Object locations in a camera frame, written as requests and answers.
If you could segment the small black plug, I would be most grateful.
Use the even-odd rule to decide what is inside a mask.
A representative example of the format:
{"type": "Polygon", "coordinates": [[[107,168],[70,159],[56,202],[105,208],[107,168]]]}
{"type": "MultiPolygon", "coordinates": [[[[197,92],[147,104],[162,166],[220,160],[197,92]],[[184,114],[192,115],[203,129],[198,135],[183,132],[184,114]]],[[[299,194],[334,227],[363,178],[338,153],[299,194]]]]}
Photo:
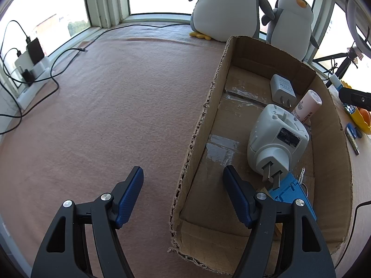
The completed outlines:
{"type": "Polygon", "coordinates": [[[35,82],[35,77],[29,70],[26,69],[21,75],[29,87],[35,82]]]}

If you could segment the blue round tape measure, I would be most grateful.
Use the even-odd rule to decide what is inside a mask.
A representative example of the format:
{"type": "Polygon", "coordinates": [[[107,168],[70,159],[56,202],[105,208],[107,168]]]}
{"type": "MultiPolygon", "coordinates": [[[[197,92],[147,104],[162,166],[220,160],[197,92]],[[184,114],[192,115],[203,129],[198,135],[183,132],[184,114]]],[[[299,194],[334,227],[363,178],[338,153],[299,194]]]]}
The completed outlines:
{"type": "Polygon", "coordinates": [[[346,127],[349,129],[354,139],[361,139],[363,137],[362,132],[351,122],[349,122],[346,127]]]}

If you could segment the black tripod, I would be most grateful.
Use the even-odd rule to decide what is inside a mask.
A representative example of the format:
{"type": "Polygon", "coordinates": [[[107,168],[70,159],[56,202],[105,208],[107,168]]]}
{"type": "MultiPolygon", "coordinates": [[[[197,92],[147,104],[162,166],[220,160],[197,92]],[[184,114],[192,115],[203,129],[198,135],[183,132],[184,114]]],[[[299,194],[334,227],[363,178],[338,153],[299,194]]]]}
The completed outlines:
{"type": "Polygon", "coordinates": [[[358,68],[357,58],[356,48],[350,47],[347,52],[315,58],[313,63],[318,65],[327,76],[324,81],[326,81],[326,87],[329,88],[332,85],[332,81],[330,81],[331,75],[335,74],[341,80],[351,64],[358,68]]]}

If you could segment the large plush penguin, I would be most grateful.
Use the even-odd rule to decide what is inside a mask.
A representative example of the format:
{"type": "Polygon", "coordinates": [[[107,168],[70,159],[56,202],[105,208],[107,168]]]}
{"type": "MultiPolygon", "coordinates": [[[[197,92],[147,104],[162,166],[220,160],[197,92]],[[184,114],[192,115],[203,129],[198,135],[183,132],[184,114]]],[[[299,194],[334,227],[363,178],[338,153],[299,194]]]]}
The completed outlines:
{"type": "Polygon", "coordinates": [[[269,20],[275,18],[268,0],[198,0],[191,14],[189,35],[220,42],[231,36],[258,38],[260,10],[269,20]]]}

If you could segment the white charger block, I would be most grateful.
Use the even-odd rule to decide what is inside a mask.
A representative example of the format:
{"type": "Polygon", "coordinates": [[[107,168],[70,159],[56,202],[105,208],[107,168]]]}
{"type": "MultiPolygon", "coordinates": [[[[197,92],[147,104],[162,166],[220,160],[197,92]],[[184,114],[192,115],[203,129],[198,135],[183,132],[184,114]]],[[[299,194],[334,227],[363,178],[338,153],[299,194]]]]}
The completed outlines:
{"type": "Polygon", "coordinates": [[[278,74],[270,79],[270,89],[272,100],[285,108],[291,108],[297,101],[291,82],[278,74]]]}

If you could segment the pink blanket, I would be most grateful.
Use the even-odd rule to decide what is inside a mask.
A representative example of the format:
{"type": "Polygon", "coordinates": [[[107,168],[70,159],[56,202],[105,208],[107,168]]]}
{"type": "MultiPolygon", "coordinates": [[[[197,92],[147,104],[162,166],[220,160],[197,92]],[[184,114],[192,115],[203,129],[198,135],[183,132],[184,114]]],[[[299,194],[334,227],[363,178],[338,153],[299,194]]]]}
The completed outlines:
{"type": "Polygon", "coordinates": [[[227,43],[189,36],[187,25],[126,27],[104,34],[73,61],[58,65],[60,88],[47,83],[36,107],[1,144],[1,216],[21,254],[33,264],[66,200],[91,202],[135,166],[144,184],[119,241],[136,277],[221,277],[199,260],[237,266],[249,231],[223,188],[233,163],[248,167],[250,128],[272,102],[270,79],[289,79],[299,95],[315,90],[323,104],[311,117],[311,143],[301,159],[314,179],[318,225],[344,275],[370,238],[370,139],[356,156],[344,135],[349,117],[307,64],[250,37],[227,43]],[[208,186],[199,158],[218,165],[208,186]]]}

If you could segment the black power adapter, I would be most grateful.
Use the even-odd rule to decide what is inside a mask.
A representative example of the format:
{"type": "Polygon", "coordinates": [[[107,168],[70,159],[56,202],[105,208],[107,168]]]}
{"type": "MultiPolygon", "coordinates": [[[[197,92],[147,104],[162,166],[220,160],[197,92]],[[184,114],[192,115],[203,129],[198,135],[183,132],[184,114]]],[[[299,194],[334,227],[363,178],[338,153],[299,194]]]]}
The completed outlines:
{"type": "Polygon", "coordinates": [[[30,40],[29,37],[26,38],[26,50],[29,54],[29,57],[34,65],[36,65],[38,62],[40,62],[44,57],[45,53],[42,50],[40,41],[38,38],[35,38],[34,40],[30,40]]]}

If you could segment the brown cardboard box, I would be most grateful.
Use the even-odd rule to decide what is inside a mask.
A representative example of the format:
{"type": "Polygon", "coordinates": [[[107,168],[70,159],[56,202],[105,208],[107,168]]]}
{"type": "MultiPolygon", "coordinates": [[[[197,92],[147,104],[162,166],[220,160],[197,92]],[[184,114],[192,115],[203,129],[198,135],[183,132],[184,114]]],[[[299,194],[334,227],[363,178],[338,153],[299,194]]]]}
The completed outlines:
{"type": "Polygon", "coordinates": [[[333,98],[307,64],[261,40],[226,42],[180,172],[170,211],[171,251],[232,274],[250,236],[223,185],[233,166],[256,190],[305,173],[334,264],[352,216],[352,165],[333,98]]]}

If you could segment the small plush penguin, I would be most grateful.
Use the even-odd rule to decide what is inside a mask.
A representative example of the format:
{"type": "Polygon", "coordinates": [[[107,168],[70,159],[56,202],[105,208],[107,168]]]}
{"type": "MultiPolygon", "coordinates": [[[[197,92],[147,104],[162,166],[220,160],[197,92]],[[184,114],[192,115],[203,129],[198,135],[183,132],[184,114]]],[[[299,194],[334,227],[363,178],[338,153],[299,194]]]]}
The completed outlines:
{"type": "Polygon", "coordinates": [[[311,29],[314,14],[305,0],[276,0],[273,13],[274,19],[266,14],[262,17],[269,44],[300,61],[311,45],[319,47],[311,29]]]}

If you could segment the yellow fruit bowl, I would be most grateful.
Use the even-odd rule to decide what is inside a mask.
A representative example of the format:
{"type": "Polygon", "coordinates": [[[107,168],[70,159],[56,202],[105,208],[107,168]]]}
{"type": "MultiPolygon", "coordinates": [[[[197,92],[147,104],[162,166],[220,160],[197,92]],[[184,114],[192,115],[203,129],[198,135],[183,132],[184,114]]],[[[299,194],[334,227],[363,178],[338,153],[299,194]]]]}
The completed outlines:
{"type": "MultiPolygon", "coordinates": [[[[351,88],[346,82],[342,81],[343,87],[345,88],[351,88]]],[[[354,114],[350,115],[353,121],[355,122],[355,125],[365,134],[370,135],[370,127],[367,126],[365,121],[363,120],[363,117],[359,113],[359,108],[356,107],[356,111],[354,114]]]]}

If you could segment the white round plug adapter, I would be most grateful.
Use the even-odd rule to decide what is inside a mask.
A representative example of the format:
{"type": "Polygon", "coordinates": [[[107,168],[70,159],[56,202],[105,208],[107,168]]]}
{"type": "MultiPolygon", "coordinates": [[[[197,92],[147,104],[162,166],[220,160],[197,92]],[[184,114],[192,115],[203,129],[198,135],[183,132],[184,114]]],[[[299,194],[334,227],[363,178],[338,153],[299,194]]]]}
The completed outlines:
{"type": "Polygon", "coordinates": [[[308,143],[309,134],[302,122],[282,107],[268,104],[250,133],[248,165],[276,190],[281,179],[295,168],[308,143]]]}

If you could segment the patterned white lighter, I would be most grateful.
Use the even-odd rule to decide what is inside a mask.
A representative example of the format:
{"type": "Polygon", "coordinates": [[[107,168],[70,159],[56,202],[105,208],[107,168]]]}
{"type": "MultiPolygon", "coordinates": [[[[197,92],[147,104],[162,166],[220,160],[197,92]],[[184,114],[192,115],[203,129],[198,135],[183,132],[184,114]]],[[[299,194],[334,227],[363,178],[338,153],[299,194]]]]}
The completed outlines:
{"type": "Polygon", "coordinates": [[[355,154],[358,156],[360,154],[358,145],[357,145],[357,143],[355,141],[355,138],[353,137],[353,135],[352,135],[352,133],[351,133],[351,131],[349,130],[348,127],[345,129],[345,134],[348,137],[348,140],[351,143],[351,146],[352,146],[355,154]]]}

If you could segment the blue phone stand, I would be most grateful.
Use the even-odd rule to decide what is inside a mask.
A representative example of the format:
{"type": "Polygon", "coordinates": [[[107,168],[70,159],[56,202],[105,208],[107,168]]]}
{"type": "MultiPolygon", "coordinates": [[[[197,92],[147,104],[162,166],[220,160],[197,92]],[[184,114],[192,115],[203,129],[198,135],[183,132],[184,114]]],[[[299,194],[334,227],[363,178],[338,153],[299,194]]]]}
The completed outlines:
{"type": "Polygon", "coordinates": [[[313,210],[313,207],[306,196],[306,193],[299,184],[299,181],[294,177],[292,173],[288,175],[281,181],[280,187],[276,190],[269,190],[269,195],[278,202],[292,203],[296,199],[302,199],[305,205],[309,208],[313,218],[317,220],[317,216],[313,210]]]}

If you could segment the white power strip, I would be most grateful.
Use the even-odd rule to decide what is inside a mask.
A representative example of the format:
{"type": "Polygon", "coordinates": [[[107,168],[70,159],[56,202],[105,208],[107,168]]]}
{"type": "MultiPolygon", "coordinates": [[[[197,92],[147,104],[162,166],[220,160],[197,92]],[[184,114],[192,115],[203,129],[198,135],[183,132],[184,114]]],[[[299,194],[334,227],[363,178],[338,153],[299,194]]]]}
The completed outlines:
{"type": "Polygon", "coordinates": [[[18,73],[21,74],[23,80],[26,82],[26,89],[20,94],[18,103],[23,111],[27,109],[29,104],[35,98],[42,86],[47,82],[42,81],[49,77],[50,60],[48,57],[43,57],[36,65],[32,62],[27,51],[20,54],[14,62],[18,73]]]}

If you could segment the pink white tube bottle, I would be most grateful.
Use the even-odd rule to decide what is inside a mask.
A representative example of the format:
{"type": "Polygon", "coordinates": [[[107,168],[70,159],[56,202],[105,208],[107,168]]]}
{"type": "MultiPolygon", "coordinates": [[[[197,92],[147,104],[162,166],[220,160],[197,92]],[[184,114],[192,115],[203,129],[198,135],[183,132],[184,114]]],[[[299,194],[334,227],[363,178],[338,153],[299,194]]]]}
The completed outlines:
{"type": "Polygon", "coordinates": [[[321,106],[322,100],[320,96],[314,90],[309,89],[291,114],[300,122],[305,122],[314,115],[321,106]]]}

